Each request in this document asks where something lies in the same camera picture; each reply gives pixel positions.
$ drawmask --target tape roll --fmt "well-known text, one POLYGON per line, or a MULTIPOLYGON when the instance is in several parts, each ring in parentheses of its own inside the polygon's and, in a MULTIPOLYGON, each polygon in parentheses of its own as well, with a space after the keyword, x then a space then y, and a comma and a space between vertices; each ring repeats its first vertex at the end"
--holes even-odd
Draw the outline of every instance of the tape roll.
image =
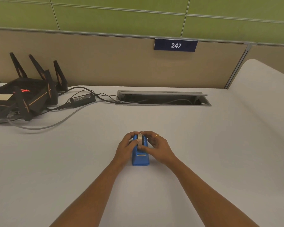
POLYGON ((142 146, 142 134, 138 134, 138 146, 142 146))

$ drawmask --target left hand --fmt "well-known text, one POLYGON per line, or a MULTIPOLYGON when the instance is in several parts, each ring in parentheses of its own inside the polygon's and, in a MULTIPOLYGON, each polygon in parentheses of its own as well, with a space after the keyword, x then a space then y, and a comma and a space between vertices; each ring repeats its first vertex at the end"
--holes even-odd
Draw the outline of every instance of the left hand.
POLYGON ((139 134, 138 131, 129 132, 124 136, 122 141, 119 143, 118 148, 116 150, 115 157, 113 159, 113 162, 118 164, 120 167, 124 167, 126 163, 131 158, 131 153, 133 151, 133 148, 138 145, 138 140, 133 140, 129 142, 133 138, 134 135, 139 134))

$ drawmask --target blue sign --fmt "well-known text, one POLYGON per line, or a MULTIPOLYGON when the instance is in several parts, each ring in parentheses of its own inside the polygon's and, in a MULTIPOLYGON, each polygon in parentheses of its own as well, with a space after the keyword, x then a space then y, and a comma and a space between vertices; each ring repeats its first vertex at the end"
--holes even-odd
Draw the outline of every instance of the blue sign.
POLYGON ((198 41, 155 39, 154 50, 194 52, 198 41))

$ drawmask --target cubicle wall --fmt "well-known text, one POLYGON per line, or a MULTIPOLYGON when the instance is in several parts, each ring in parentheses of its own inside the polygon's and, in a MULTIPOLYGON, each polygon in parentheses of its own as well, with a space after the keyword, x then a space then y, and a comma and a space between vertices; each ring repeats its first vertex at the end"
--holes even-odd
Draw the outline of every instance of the cubicle wall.
POLYGON ((258 60, 284 74, 284 46, 252 45, 232 81, 235 79, 242 65, 250 59, 258 60))
POLYGON ((29 77, 39 78, 28 55, 69 85, 224 88, 247 45, 198 42, 196 51, 155 51, 154 39, 0 30, 0 81, 17 77, 14 52, 29 77))

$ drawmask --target forearm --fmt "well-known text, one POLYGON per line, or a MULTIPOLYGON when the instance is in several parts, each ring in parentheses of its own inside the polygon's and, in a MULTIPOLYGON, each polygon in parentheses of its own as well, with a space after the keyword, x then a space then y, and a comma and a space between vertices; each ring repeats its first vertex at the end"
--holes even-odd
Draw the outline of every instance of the forearm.
POLYGON ((96 227, 122 167, 114 160, 50 227, 96 227))
POLYGON ((248 216, 211 188, 183 162, 167 165, 177 176, 188 198, 206 227, 256 227, 248 216))

